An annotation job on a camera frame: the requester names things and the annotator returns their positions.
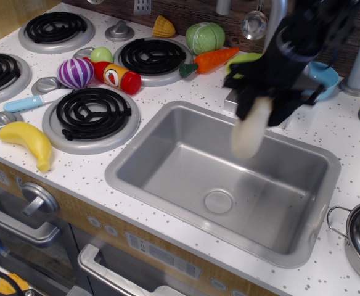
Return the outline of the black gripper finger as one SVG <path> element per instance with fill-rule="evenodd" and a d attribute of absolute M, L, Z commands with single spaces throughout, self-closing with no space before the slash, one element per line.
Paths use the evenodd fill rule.
<path fill-rule="evenodd" d="M 268 126 L 278 126 L 296 111 L 304 101 L 301 94 L 286 94 L 273 100 L 273 110 L 269 116 Z"/>
<path fill-rule="evenodd" d="M 237 110 L 236 115 L 240 120 L 245 120 L 253 107 L 255 99 L 263 95 L 262 90 L 256 88 L 237 88 Z"/>

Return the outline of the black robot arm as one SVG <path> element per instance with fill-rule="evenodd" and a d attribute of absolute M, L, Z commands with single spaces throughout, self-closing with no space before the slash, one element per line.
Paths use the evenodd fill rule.
<path fill-rule="evenodd" d="M 231 64 L 224 85 L 236 91 L 237 117 L 245 120 L 258 97 L 272 99 L 268 126 L 303 104 L 314 105 L 325 87 L 303 71 L 319 54 L 345 43 L 359 9 L 360 1 L 296 1 L 259 59 Z"/>

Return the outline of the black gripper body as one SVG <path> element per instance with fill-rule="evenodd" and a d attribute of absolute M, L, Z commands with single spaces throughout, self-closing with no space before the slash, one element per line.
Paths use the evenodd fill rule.
<path fill-rule="evenodd" d="M 260 89 L 263 95 L 259 97 L 272 100 L 286 94 L 301 94 L 303 101 L 314 102 L 325 87 L 304 70 L 319 53 L 313 46 L 269 46 L 254 62 L 232 64 L 224 86 L 235 93 L 237 88 Z"/>

